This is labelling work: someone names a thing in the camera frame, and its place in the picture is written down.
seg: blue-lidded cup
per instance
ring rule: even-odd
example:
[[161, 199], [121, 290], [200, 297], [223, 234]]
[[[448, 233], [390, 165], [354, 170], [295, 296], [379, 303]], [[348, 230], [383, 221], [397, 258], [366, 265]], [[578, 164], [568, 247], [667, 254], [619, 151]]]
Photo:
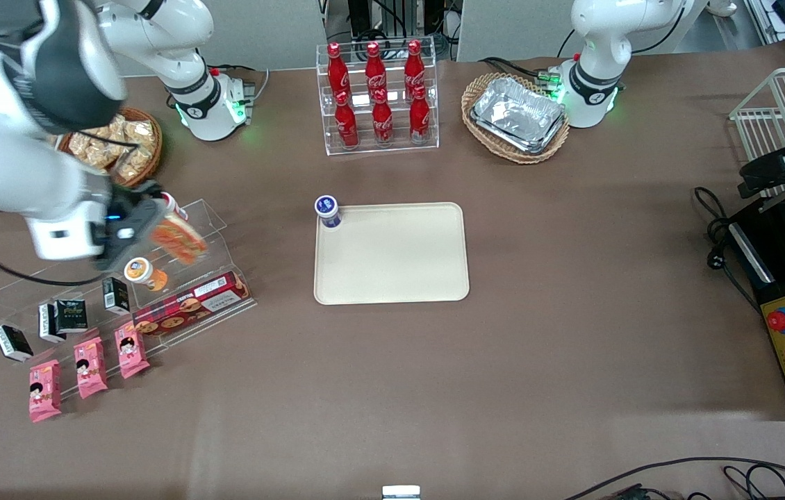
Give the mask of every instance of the blue-lidded cup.
[[340, 210], [335, 197], [319, 196], [319, 199], [315, 200], [315, 212], [322, 219], [322, 224], [326, 228], [335, 228], [340, 225]]

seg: small black box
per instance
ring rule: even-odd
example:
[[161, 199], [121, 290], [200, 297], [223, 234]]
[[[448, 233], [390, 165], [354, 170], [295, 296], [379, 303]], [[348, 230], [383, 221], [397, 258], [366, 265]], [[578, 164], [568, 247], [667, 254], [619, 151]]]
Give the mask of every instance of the small black box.
[[25, 335], [12, 326], [0, 326], [0, 345], [3, 355], [14, 361], [25, 361], [34, 356]]
[[130, 314], [130, 298], [126, 283], [117, 278], [103, 280], [103, 298], [106, 310], [115, 314]]
[[59, 333], [87, 331], [87, 304], [84, 300], [56, 301], [56, 331]]
[[40, 338], [53, 344], [65, 341], [65, 333], [59, 333], [56, 330], [56, 307], [50, 303], [40, 304], [38, 308], [38, 315], [40, 316]]

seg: red emergency stop button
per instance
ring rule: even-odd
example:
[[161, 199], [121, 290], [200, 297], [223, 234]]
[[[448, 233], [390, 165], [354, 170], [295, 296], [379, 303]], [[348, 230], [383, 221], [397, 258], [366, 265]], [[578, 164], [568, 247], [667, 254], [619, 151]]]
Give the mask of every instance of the red emergency stop button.
[[785, 335], [785, 307], [779, 307], [766, 315], [766, 325]]

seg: pink snack package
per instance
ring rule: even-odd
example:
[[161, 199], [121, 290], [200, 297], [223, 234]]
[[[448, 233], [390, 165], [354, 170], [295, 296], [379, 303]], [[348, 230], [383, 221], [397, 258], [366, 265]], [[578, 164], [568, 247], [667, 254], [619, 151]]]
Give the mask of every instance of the pink snack package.
[[28, 416], [31, 421], [40, 422], [61, 414], [61, 399], [59, 361], [51, 360], [31, 367], [31, 372], [28, 373]]
[[74, 346], [74, 368], [78, 372], [78, 392], [81, 393], [81, 399], [109, 388], [106, 383], [103, 341], [99, 337]]
[[142, 345], [142, 335], [136, 331], [133, 321], [115, 330], [115, 345], [117, 346], [117, 364], [120, 365], [120, 374], [129, 378], [149, 367], [145, 360], [145, 345]]

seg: gray wall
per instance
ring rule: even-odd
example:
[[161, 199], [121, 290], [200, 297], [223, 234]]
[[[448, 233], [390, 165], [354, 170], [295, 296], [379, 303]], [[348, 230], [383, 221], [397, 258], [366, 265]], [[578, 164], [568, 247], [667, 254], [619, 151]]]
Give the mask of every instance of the gray wall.
[[[668, 41], [649, 53], [672, 53], [704, 9], [707, 0], [695, 0]], [[568, 0], [463, 0], [463, 25], [457, 60], [497, 56], [510, 60], [554, 56], [571, 31]], [[634, 50], [659, 41], [669, 28], [630, 35]], [[573, 35], [562, 55], [581, 51], [584, 41]]]
[[[214, 35], [201, 48], [210, 64], [257, 69], [315, 66], [315, 47], [325, 41], [317, 0], [203, 1], [214, 17]], [[0, 0], [0, 33], [37, 19], [35, 0]], [[151, 73], [123, 57], [119, 63], [125, 75]]]

